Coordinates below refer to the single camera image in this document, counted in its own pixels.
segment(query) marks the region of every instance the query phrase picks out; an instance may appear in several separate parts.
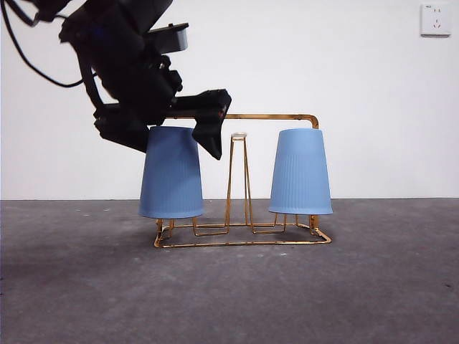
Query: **ribbed plastic cup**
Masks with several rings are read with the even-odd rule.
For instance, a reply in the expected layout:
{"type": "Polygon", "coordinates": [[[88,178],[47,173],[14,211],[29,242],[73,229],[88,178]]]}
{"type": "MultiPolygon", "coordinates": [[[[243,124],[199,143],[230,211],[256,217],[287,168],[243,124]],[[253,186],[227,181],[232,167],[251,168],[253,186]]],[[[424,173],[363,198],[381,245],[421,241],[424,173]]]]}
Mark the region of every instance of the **ribbed plastic cup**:
{"type": "Polygon", "coordinates": [[[143,170],[139,214],[185,219],[204,213],[197,142],[191,128],[152,127],[143,170]]]}
{"type": "Polygon", "coordinates": [[[332,214],[330,186],[319,129],[279,133],[269,211],[281,214],[332,214]]]}

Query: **wall outlet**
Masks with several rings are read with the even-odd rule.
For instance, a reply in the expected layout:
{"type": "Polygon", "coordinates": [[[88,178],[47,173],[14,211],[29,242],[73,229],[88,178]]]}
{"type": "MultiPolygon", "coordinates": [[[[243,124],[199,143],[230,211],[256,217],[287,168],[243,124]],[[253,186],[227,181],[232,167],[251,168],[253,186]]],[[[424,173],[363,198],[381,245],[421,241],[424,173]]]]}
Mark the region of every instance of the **wall outlet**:
{"type": "Polygon", "coordinates": [[[450,9],[448,4],[423,4],[421,7],[421,35],[451,35],[450,9]]]}

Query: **metal wire frame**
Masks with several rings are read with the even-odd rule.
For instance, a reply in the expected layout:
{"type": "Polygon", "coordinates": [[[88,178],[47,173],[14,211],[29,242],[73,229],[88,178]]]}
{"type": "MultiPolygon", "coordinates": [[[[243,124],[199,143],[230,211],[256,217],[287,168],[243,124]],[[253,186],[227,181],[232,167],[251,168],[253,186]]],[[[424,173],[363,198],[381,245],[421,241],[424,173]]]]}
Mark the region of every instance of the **metal wire frame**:
{"type": "MultiPolygon", "coordinates": [[[[227,120],[308,120],[311,122],[312,127],[318,129],[318,120],[313,115],[227,115],[227,120]]],[[[176,225],[175,220],[169,220],[169,225],[164,226],[164,220],[158,219],[156,221],[156,238],[154,241],[155,247],[160,248],[184,248],[184,247],[221,247],[221,246],[245,246],[245,245],[280,245],[280,244],[329,244],[331,238],[319,229],[318,215],[309,215],[309,224],[302,224],[299,222],[299,215],[295,215],[295,222],[287,222],[287,214],[283,215],[283,222],[278,223],[278,214],[275,214],[273,223],[254,223],[252,211],[252,197],[250,193],[250,175],[247,157],[247,134],[234,133],[231,136],[230,152],[229,152],[229,175],[227,184],[227,200],[224,212],[224,223],[222,224],[198,224],[198,218],[194,217],[191,224],[176,225]],[[230,215],[232,210],[231,205],[231,186],[232,186],[232,162],[235,150],[235,143],[242,142],[244,150],[244,212],[245,221],[243,223],[231,223],[230,215]],[[275,228],[282,226],[281,230],[257,230],[257,228],[275,228]],[[296,226],[302,229],[309,230],[309,233],[319,240],[301,240],[301,241],[252,241],[252,242],[205,242],[205,243],[187,243],[187,244],[163,244],[164,240],[172,238],[174,229],[192,229],[196,237],[209,237],[209,236],[222,236],[229,234],[232,227],[245,227],[249,228],[253,234],[280,234],[285,233],[287,226],[296,226]],[[202,232],[199,229],[223,229],[221,231],[202,232]]]]}

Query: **black cable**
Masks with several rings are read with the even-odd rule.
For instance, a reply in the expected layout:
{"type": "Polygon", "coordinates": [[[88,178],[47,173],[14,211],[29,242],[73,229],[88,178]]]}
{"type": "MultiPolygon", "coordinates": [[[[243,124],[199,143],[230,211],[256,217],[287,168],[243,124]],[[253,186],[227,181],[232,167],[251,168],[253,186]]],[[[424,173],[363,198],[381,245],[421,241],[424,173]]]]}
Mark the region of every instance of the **black cable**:
{"type": "Polygon", "coordinates": [[[97,110],[104,110],[105,106],[100,99],[98,88],[95,84],[93,72],[91,71],[91,64],[81,54],[77,54],[78,64],[80,65],[80,72],[83,81],[85,82],[86,93],[89,95],[91,102],[97,110]]]}
{"type": "Polygon", "coordinates": [[[38,20],[34,20],[34,19],[30,19],[29,16],[27,16],[27,14],[24,13],[24,11],[22,11],[21,7],[18,6],[18,4],[16,4],[16,2],[14,2],[14,0],[6,0],[6,3],[8,4],[8,6],[11,7],[11,9],[13,10],[13,12],[27,25],[29,25],[30,27],[34,27],[35,25],[38,24],[38,20]]]}
{"type": "MultiPolygon", "coordinates": [[[[7,0],[8,1],[8,5],[11,6],[11,3],[14,3],[12,0],[7,0]]],[[[71,84],[64,84],[62,82],[59,82],[59,81],[56,81],[54,79],[52,79],[51,77],[49,77],[48,75],[46,75],[45,73],[43,73],[41,70],[39,70],[38,68],[36,68],[27,58],[26,56],[24,55],[24,53],[22,52],[22,49],[21,47],[19,46],[19,43],[18,41],[16,40],[16,36],[14,36],[14,33],[13,33],[13,29],[11,28],[11,24],[9,22],[9,18],[8,18],[8,14],[6,12],[6,8],[5,8],[5,0],[0,0],[0,7],[1,7],[1,12],[3,14],[3,19],[5,21],[5,26],[6,26],[6,30],[8,31],[9,33],[9,36],[11,37],[11,40],[13,41],[13,44],[14,46],[16,47],[16,50],[17,52],[19,53],[19,55],[21,56],[22,60],[24,61],[24,63],[29,66],[32,70],[34,70],[38,75],[40,75],[41,77],[45,78],[46,80],[48,80],[49,82],[53,83],[54,85],[56,86],[60,86],[60,87],[65,87],[65,88],[71,88],[71,87],[75,87],[75,86],[78,86],[78,85],[81,85],[83,83],[83,79],[81,79],[80,81],[77,81],[77,82],[73,82],[71,84]]],[[[19,9],[20,13],[23,13],[22,10],[16,5],[16,7],[19,9]]]]}

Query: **gold wire rack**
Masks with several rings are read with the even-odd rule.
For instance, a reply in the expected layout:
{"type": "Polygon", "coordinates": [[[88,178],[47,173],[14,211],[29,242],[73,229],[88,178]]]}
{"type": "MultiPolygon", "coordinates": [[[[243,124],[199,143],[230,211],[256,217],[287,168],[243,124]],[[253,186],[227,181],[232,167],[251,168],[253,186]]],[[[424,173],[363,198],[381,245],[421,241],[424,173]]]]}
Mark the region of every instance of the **gold wire rack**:
{"type": "MultiPolygon", "coordinates": [[[[228,114],[226,120],[307,120],[311,122],[313,128],[318,129],[318,119],[314,115],[286,115],[286,114],[269,114],[269,115],[243,115],[243,114],[228,114]]],[[[295,222],[287,222],[287,214],[283,214],[283,221],[279,222],[279,214],[274,215],[272,223],[255,223],[253,221],[252,196],[250,193],[250,175],[249,163],[247,157],[247,134],[233,133],[231,135],[230,152],[229,152],[229,174],[227,184],[227,199],[224,211],[224,222],[221,224],[199,224],[198,218],[191,219],[190,224],[176,224],[175,219],[169,219],[169,223],[165,219],[156,220],[156,238],[154,246],[158,248],[184,248],[184,247],[221,247],[221,246],[245,246],[245,245],[282,245],[282,244],[329,244],[331,238],[319,229],[318,215],[309,215],[308,224],[300,223],[299,215],[295,214],[295,222]],[[231,222],[231,186],[232,186],[232,162],[235,150],[235,143],[242,142],[244,155],[244,222],[231,222]],[[183,244],[165,244],[164,242],[172,238],[175,229],[191,229],[194,236],[198,238],[224,236],[229,234],[231,228],[239,227],[249,229],[253,235],[259,234],[284,234],[289,226],[294,226],[303,231],[308,232],[315,237],[314,240],[265,240],[265,241],[235,241],[235,242],[198,242],[198,243],[183,243],[183,244]],[[217,230],[217,231],[200,231],[200,229],[217,230]]]]}

